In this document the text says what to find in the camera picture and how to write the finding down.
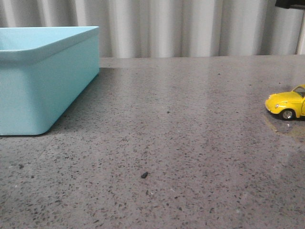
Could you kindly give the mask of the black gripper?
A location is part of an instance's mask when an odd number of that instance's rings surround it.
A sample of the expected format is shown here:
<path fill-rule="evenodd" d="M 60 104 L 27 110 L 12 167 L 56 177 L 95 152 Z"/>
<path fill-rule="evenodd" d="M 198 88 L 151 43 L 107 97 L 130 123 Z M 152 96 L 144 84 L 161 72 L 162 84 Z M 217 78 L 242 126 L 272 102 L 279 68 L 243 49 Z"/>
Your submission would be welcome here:
<path fill-rule="evenodd" d="M 276 0 L 275 6 L 284 9 L 304 9 L 305 0 Z"/>

